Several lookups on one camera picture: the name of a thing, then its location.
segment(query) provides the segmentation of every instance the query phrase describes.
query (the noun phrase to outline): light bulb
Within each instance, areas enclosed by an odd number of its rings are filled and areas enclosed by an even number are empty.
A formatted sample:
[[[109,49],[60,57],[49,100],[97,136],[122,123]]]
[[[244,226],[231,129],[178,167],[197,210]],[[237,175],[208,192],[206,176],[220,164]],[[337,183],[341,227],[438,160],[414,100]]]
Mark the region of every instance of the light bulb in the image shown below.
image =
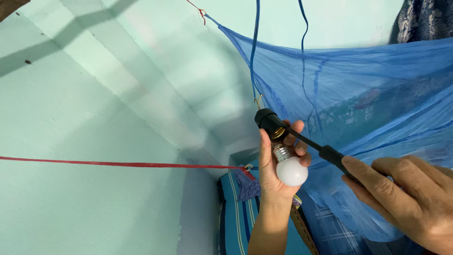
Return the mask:
[[[273,150],[277,160],[277,177],[288,186],[302,185],[308,177],[308,168],[300,165],[300,158],[292,153],[292,149],[279,144]]]

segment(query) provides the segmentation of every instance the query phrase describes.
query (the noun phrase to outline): purple cloth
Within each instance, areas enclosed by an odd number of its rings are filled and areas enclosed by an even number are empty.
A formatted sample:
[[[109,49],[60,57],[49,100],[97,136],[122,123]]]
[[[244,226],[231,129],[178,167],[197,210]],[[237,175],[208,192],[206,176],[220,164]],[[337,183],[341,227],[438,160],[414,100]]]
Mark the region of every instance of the purple cloth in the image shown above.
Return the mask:
[[[241,170],[234,170],[237,184],[239,185],[239,195],[237,200],[245,202],[255,196],[261,196],[261,186],[257,179],[251,180]]]

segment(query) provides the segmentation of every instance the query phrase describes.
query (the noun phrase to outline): blue mosquito net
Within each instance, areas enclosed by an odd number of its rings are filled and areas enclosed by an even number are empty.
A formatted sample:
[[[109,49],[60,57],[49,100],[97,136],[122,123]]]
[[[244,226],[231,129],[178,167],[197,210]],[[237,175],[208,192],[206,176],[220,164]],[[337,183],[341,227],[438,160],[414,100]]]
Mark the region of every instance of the blue mosquito net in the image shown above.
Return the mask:
[[[216,24],[250,64],[253,40]],[[302,134],[318,144],[368,164],[411,154],[453,167],[453,39],[304,54],[258,42],[254,74],[266,107],[303,120]],[[310,152],[302,188],[316,203],[370,240],[403,235],[358,201],[339,169]]]

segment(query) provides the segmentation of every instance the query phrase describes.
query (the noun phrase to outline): mint green wall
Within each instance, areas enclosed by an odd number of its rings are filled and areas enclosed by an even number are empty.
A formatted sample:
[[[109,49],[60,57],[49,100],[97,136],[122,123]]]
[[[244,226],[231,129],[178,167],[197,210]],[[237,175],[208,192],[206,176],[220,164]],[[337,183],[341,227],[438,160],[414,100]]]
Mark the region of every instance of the mint green wall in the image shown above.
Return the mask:
[[[402,4],[304,2],[306,48],[384,44]],[[254,1],[194,3],[252,36]],[[261,6],[259,40],[299,47],[297,1]],[[0,155],[223,165],[254,159],[249,69],[186,1],[35,0],[18,13],[0,23]],[[212,178],[188,171],[0,161],[0,253],[211,254],[214,183],[226,171],[209,170]],[[203,192],[184,197],[183,189],[196,188]],[[183,198],[197,207],[181,213]]]

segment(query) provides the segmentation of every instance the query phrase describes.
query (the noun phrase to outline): red string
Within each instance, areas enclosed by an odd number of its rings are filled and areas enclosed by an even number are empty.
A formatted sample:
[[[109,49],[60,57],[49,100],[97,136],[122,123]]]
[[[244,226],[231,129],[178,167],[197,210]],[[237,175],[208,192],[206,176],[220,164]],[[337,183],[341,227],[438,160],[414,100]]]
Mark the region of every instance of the red string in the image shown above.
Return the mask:
[[[116,167],[179,167],[179,168],[230,168],[230,169],[242,169],[243,168],[243,167],[227,167],[227,166],[211,166],[211,165],[186,165],[186,164],[164,164],[164,163],[138,163],[138,162],[125,163],[125,162],[98,162],[98,161],[69,161],[69,160],[30,159],[30,158],[2,157],[2,156],[0,156],[0,160],[52,162],[52,163],[99,165],[99,166],[116,166]]]
[[[203,15],[203,12],[202,12],[202,11],[204,11],[204,13],[206,13],[206,11],[203,10],[203,9],[200,9],[200,8],[196,7],[191,1],[189,1],[189,0],[186,0],[186,1],[189,2],[191,5],[193,5],[195,8],[198,9],[198,11],[200,12],[201,17],[202,17],[203,20],[204,20],[204,25],[206,25],[206,19],[204,18],[204,15]]]

